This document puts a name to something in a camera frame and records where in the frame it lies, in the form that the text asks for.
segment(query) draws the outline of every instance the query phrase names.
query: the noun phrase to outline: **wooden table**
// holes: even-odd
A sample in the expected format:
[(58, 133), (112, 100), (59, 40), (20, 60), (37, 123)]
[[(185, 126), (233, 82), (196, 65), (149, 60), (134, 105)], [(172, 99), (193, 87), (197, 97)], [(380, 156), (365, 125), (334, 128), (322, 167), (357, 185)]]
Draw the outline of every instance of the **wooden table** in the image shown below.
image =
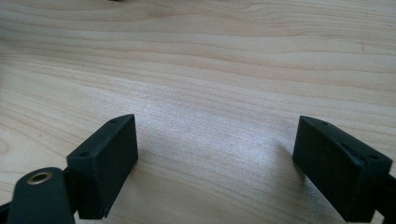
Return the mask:
[(293, 165), (300, 115), (396, 160), (394, 0), (0, 2), (0, 203), (130, 113), (99, 223), (344, 223)]

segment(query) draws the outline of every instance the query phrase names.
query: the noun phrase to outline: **light wood surface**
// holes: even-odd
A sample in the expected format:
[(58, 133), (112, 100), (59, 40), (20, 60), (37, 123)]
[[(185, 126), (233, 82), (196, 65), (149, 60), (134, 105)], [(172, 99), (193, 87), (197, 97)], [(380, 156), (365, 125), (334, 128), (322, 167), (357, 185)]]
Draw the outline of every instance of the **light wood surface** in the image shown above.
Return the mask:
[(0, 1), (0, 203), (130, 113), (99, 223), (344, 223), (292, 163), (298, 118), (396, 160), (396, 2)]

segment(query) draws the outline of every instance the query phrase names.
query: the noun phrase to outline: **screw hole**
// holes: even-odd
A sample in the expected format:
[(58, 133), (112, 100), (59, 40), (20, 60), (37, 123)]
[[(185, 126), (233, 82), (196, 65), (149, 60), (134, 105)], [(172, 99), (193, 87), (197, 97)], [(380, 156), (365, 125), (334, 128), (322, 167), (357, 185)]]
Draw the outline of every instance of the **screw hole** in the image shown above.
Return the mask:
[(37, 185), (37, 184), (41, 184), (41, 183), (49, 180), (51, 177), (52, 177), (52, 173), (51, 172), (38, 173), (36, 175), (32, 175), (27, 180), (27, 183), (29, 185)]
[(81, 152), (81, 153), (79, 153), (79, 156), (80, 156), (80, 157), (87, 157), (87, 156), (89, 156), (89, 155), (90, 155), (89, 152)]
[(378, 160), (378, 157), (376, 155), (369, 155), (369, 157), (373, 160)]

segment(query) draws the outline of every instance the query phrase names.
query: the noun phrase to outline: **mounting hole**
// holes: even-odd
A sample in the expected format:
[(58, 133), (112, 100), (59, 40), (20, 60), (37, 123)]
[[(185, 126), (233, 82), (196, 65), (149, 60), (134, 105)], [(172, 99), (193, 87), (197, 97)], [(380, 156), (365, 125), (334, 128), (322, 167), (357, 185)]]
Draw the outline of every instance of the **mounting hole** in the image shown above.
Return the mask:
[(37, 185), (37, 184), (41, 184), (47, 180), (49, 180), (52, 177), (52, 173), (51, 172), (41, 172), (35, 175), (32, 175), (28, 180), (27, 180), (27, 184), (28, 185)]
[(376, 155), (369, 155), (369, 157), (373, 160), (378, 160), (378, 157)]
[(87, 157), (87, 156), (89, 156), (89, 155), (90, 155), (89, 152), (81, 152), (81, 153), (79, 153), (79, 156), (80, 156), (80, 157)]

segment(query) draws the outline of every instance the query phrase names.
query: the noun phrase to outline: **wood grain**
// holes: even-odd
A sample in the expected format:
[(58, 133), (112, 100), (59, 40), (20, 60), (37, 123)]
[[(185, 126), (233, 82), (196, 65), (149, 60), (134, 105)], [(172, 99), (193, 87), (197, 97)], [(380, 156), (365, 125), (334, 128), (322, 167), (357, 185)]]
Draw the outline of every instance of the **wood grain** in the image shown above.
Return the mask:
[(291, 161), (298, 118), (396, 160), (396, 2), (0, 1), (0, 203), (129, 113), (101, 222), (344, 223)]

